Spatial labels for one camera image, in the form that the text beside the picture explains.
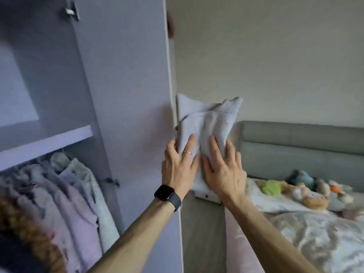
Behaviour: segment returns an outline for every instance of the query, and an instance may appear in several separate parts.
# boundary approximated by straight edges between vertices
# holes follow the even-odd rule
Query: gray headboard
[[[364,128],[251,121],[241,128],[248,175],[284,180],[301,169],[364,192]]]

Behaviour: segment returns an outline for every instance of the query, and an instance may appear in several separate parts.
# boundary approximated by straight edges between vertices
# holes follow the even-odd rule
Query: shelf
[[[17,125],[14,128],[21,130],[23,126]],[[33,135],[33,137],[40,137],[41,132],[35,132]],[[91,126],[88,125],[3,150],[0,152],[0,171],[92,136]]]

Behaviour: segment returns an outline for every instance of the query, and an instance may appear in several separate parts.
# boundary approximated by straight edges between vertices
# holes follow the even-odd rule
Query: smartwatch
[[[174,205],[174,211],[177,211],[182,203],[178,194],[175,193],[174,188],[167,185],[161,185],[154,193],[154,197],[157,197],[161,201],[171,202]]]

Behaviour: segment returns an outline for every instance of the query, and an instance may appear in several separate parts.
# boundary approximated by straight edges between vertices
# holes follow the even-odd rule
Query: orange toy
[[[334,185],[330,185],[330,191],[332,191],[333,193],[341,193],[341,189],[337,186]]]

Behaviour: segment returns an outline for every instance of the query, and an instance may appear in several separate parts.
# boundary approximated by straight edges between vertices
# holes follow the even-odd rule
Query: ribbed cuff
[[[243,102],[243,98],[241,97],[235,97],[232,100],[225,100],[219,108],[217,108],[217,111],[224,112],[226,114],[235,115],[238,114],[239,107],[241,103]]]

